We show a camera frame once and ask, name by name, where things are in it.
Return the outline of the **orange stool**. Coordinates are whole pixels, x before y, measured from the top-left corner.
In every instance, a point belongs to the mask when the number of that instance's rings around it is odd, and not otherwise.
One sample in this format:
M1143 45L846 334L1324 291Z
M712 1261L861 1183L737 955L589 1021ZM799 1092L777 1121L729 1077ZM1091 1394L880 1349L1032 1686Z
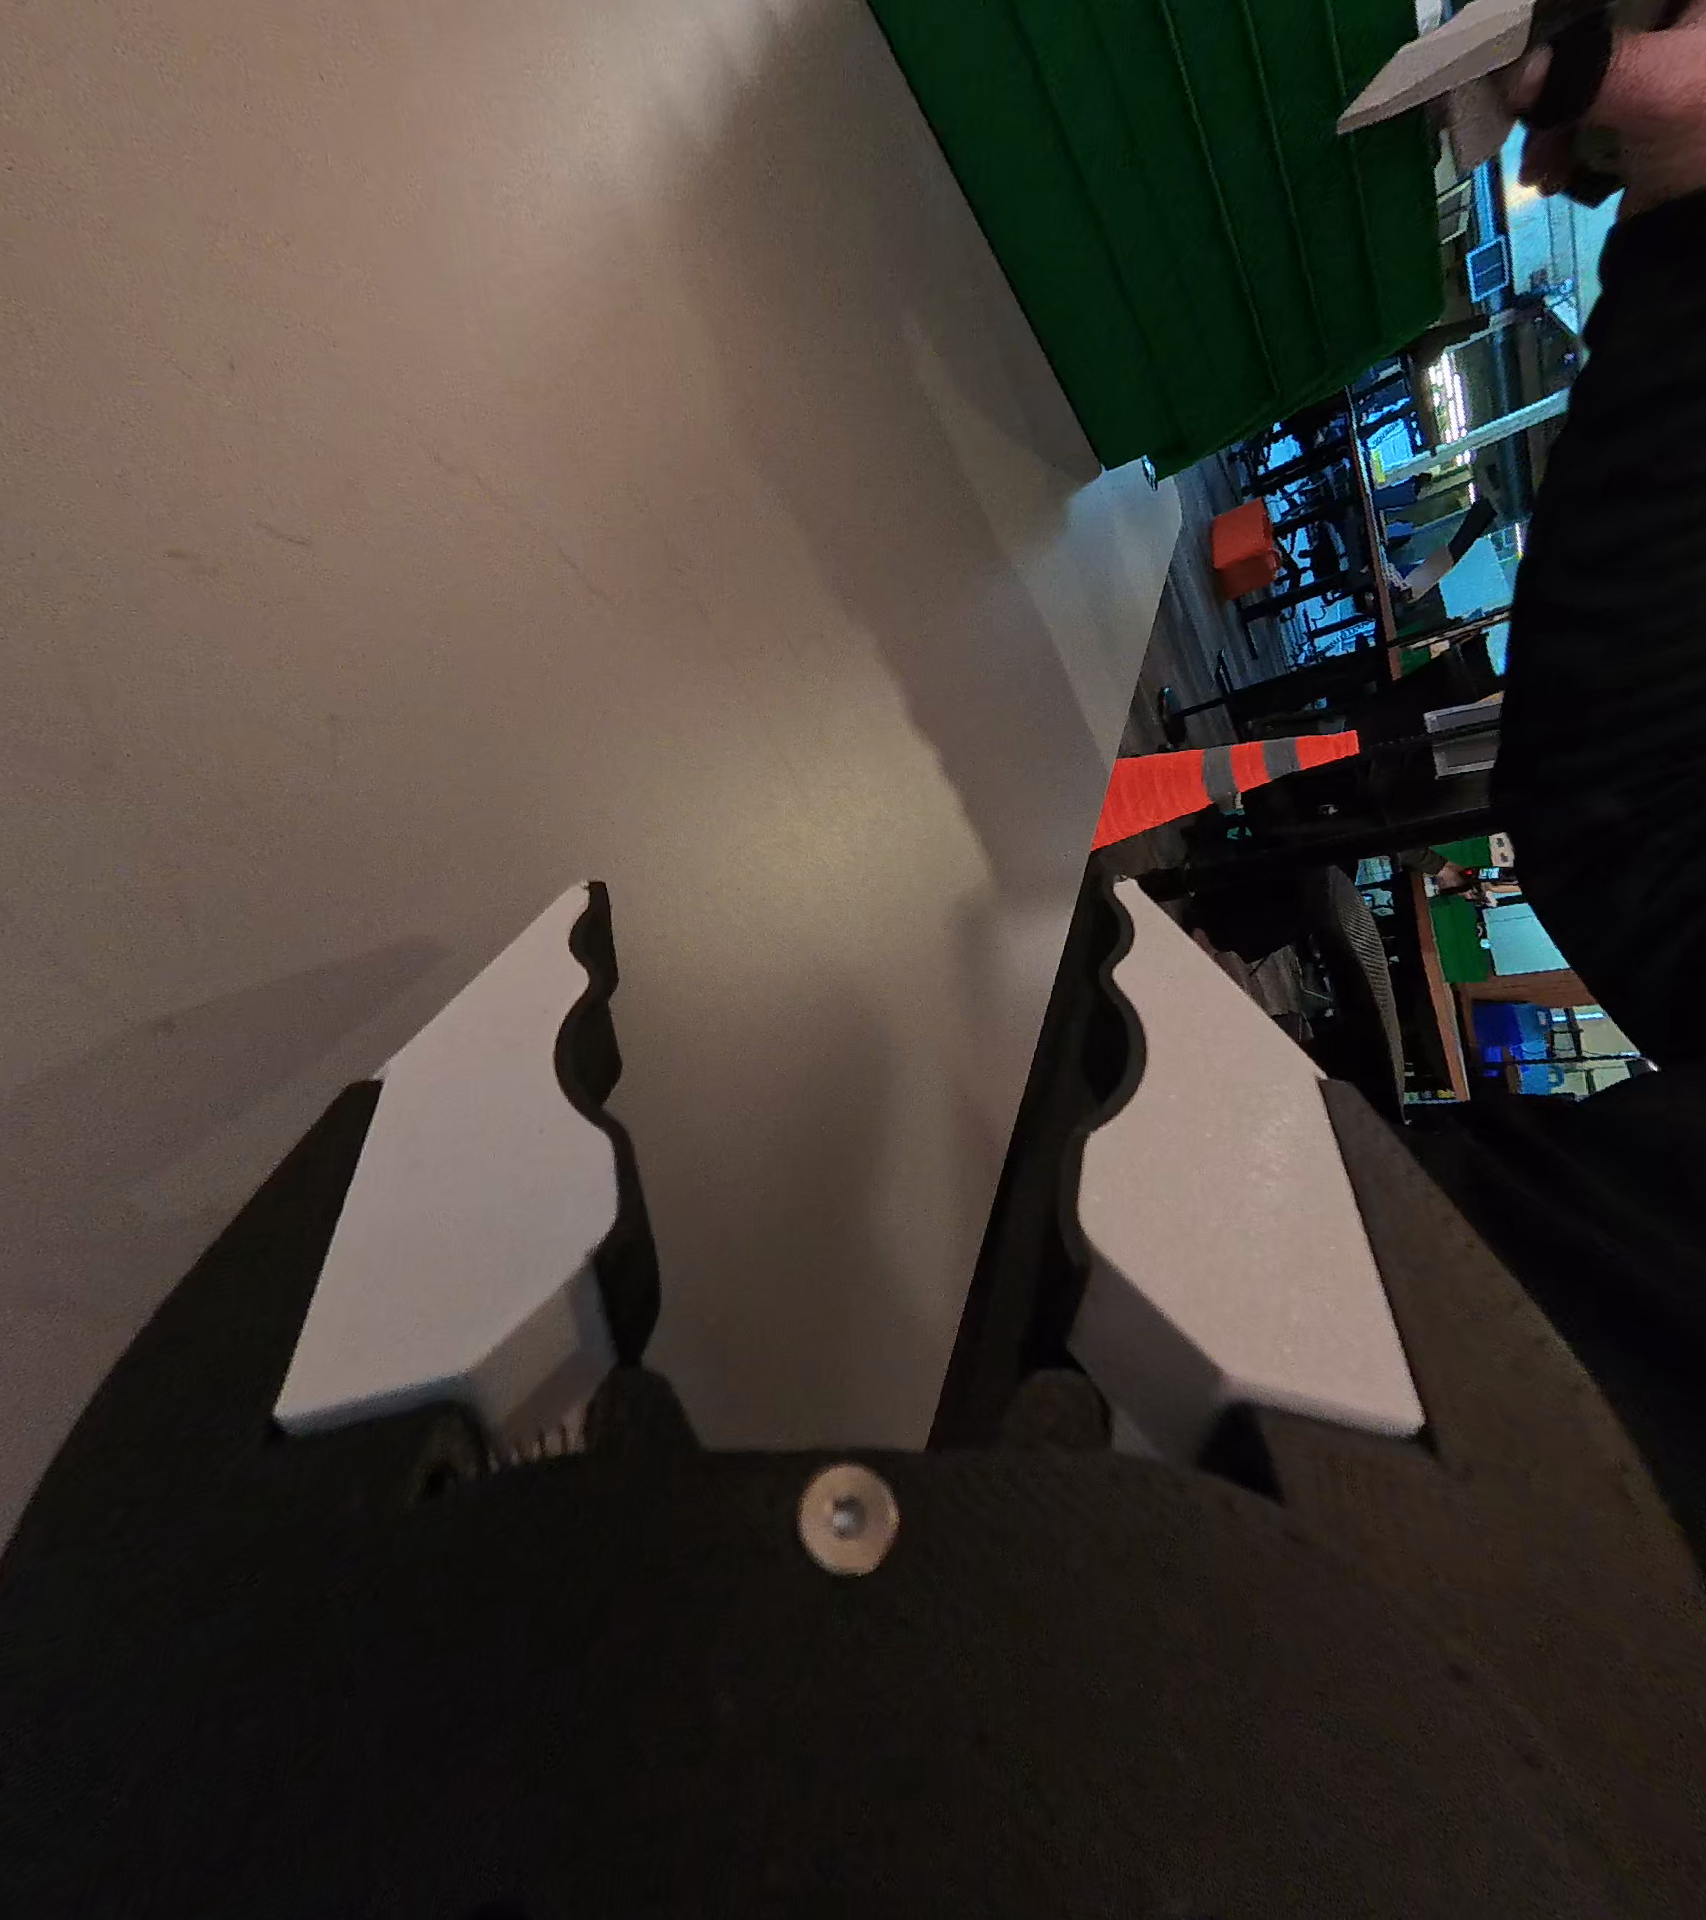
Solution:
M1208 529L1208 563L1226 603L1266 594L1282 574L1282 553L1261 496L1215 514Z

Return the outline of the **person's right forearm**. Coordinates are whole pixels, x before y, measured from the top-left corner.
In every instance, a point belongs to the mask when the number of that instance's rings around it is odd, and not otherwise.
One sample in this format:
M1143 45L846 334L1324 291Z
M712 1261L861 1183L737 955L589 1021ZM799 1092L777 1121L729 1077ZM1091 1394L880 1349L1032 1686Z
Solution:
M1706 1068L1706 188L1622 217L1511 602L1491 778L1526 900L1663 1074Z

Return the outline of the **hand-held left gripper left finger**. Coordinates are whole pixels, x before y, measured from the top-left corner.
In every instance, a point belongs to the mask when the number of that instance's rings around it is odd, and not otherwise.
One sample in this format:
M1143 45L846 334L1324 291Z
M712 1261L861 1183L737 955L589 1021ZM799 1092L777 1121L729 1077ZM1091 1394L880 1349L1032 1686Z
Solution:
M583 1432L644 1360L659 1263L632 1138L610 891L565 887L378 1072L271 1415L453 1406L508 1452Z

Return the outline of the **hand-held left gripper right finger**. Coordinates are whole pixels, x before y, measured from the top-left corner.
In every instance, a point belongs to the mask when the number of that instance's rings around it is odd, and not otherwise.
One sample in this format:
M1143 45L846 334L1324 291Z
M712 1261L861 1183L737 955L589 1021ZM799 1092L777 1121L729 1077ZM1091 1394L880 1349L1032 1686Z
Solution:
M1121 1448L1190 1466L1237 1408L1417 1435L1324 1074L1134 879L1114 904L1127 1054L1080 1148L1068 1349Z

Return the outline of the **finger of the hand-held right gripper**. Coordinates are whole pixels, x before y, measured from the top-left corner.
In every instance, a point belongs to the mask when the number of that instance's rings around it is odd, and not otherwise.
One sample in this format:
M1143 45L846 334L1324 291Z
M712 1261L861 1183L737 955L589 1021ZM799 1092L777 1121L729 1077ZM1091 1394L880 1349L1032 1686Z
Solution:
M1341 109L1336 129L1361 132L1503 73L1529 52L1533 18L1533 2L1463 4L1402 43Z

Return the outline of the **orange traffic cone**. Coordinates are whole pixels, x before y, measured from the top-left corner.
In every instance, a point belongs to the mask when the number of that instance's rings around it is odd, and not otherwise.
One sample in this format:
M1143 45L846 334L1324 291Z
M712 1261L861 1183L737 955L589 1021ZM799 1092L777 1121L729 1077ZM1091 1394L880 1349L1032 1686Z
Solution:
M1090 839L1105 852L1201 811L1231 813L1245 795L1361 752L1359 732L1308 732L1117 757Z

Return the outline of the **stack of nested green bins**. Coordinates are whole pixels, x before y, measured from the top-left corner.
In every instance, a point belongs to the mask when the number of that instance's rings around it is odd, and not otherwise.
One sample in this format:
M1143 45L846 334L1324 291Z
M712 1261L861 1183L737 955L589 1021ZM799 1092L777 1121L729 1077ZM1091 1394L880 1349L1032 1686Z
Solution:
M869 14L1104 469L1187 467L1439 315L1435 132L1338 132L1412 2Z

